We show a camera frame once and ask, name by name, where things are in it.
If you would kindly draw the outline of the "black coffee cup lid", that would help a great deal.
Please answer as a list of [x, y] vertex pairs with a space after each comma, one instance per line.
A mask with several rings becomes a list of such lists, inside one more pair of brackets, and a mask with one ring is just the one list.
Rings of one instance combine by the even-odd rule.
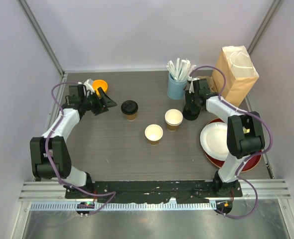
[[126, 100], [121, 105], [121, 111], [125, 115], [133, 115], [138, 111], [138, 104], [133, 100]]

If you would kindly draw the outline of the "stack of paper cups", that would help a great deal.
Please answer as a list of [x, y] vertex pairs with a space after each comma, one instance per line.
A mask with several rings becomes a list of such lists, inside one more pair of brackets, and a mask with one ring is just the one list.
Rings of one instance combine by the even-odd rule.
[[170, 109], [164, 116], [166, 127], [169, 131], [176, 131], [183, 120], [182, 112], [177, 109]]

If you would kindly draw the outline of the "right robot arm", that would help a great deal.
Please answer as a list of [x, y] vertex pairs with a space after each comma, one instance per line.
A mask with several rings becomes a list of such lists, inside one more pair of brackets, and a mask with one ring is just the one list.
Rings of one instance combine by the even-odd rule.
[[237, 176], [249, 160], [265, 147], [265, 138], [260, 115], [238, 109], [211, 92], [206, 79], [195, 78], [190, 81], [190, 88], [185, 91], [183, 117], [195, 120], [200, 111], [215, 114], [227, 124], [228, 156], [223, 166], [216, 171], [212, 189], [215, 195], [223, 197], [236, 187]]

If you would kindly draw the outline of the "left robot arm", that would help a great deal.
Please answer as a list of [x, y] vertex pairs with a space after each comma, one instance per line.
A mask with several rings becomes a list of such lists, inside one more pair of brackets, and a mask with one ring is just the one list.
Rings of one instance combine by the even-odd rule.
[[87, 199], [94, 197], [94, 184], [89, 173], [72, 166], [66, 145], [73, 128], [86, 112], [99, 115], [117, 106], [102, 88], [91, 89], [86, 83], [69, 83], [65, 103], [59, 105], [59, 115], [40, 137], [30, 141], [31, 167], [34, 177], [55, 179], [67, 189]]

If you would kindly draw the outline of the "brown paper cup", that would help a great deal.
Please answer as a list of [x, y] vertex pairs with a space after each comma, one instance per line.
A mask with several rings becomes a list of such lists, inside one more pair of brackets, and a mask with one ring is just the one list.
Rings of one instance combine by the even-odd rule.
[[145, 128], [145, 137], [149, 144], [157, 145], [163, 136], [163, 129], [158, 124], [150, 124]]
[[135, 120], [136, 118], [137, 118], [137, 112], [136, 113], [134, 113], [134, 114], [125, 114], [125, 117], [126, 117], [126, 119], [128, 120], [128, 121], [133, 121], [133, 120]]

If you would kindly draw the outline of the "black lid stack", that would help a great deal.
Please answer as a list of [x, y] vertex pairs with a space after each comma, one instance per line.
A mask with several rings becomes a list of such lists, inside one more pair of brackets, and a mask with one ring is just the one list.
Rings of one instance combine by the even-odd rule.
[[187, 111], [187, 110], [184, 109], [182, 114], [183, 114], [183, 117], [186, 120], [193, 121], [193, 120], [196, 120], [199, 117], [200, 111], [191, 112], [191, 111]]

